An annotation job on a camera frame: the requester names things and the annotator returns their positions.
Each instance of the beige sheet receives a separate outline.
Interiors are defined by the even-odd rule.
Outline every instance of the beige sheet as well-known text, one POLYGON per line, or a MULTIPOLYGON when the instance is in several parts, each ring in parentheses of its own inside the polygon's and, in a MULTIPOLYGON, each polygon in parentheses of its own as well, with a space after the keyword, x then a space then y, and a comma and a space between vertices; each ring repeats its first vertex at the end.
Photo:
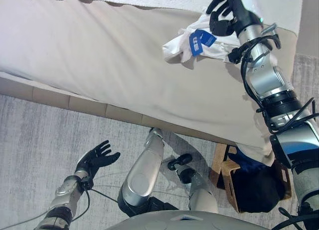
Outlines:
MULTIPOLYGON (((235 141, 270 164, 268 131, 239 66, 169 64, 161 46, 198 13, 103 1, 0 0, 0 71, 235 141)), ((279 29, 275 51, 290 78, 297 37, 279 29)))

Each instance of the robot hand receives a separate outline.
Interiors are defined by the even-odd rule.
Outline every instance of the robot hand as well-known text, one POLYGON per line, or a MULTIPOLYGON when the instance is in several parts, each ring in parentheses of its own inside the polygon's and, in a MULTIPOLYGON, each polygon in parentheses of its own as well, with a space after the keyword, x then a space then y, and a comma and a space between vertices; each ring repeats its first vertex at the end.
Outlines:
POLYGON ((261 19, 253 12, 247 10, 241 0, 213 0, 206 11, 210 14, 209 28, 217 36, 229 36, 234 31, 237 36, 249 25, 262 25, 261 19), (232 20, 219 20, 219 16, 226 17, 233 13, 232 20))
POLYGON ((109 141, 106 140, 97 145, 94 149, 88 151, 79 160, 75 172, 84 170, 93 179, 100 167, 113 164, 120 157, 119 152, 107 155, 111 153, 110 147, 109 141))

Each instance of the gray wall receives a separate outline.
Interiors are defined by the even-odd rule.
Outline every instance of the gray wall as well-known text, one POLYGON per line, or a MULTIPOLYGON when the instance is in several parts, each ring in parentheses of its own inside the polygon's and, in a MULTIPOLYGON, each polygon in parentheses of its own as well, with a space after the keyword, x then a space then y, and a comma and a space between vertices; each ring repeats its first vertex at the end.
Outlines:
POLYGON ((319 57, 319 0, 303 0, 297 53, 319 57))

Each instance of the brown basket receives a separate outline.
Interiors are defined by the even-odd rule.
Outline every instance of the brown basket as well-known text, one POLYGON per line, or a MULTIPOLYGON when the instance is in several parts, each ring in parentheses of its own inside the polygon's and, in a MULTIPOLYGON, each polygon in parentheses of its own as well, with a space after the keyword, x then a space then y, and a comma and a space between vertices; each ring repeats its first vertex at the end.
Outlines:
MULTIPOLYGON (((241 211, 237 205, 232 182, 232 174, 237 169, 240 169, 240 165, 229 159, 227 156, 228 153, 236 153, 236 148, 234 146, 227 146, 226 144, 217 144, 210 173, 210 180, 216 187, 225 189, 228 202, 237 212, 242 213, 243 211, 241 211), (223 186, 219 184, 221 179, 224 183, 223 186)), ((292 191, 288 169, 277 160, 275 160, 272 167, 275 168, 277 177, 285 186, 286 192, 283 199, 290 198, 292 196, 292 191)))

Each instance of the bed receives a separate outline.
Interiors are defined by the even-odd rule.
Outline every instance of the bed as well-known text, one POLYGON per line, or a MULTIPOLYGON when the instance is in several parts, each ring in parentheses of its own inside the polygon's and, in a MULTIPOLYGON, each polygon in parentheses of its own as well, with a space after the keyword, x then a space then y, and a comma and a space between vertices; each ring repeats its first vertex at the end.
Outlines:
MULTIPOLYGON (((238 65, 163 59, 161 47, 210 1, 194 10, 189 0, 0 0, 0 93, 237 145, 271 165, 268 130, 238 65)), ((279 26, 274 53, 290 78, 302 0, 260 1, 264 22, 279 26)))

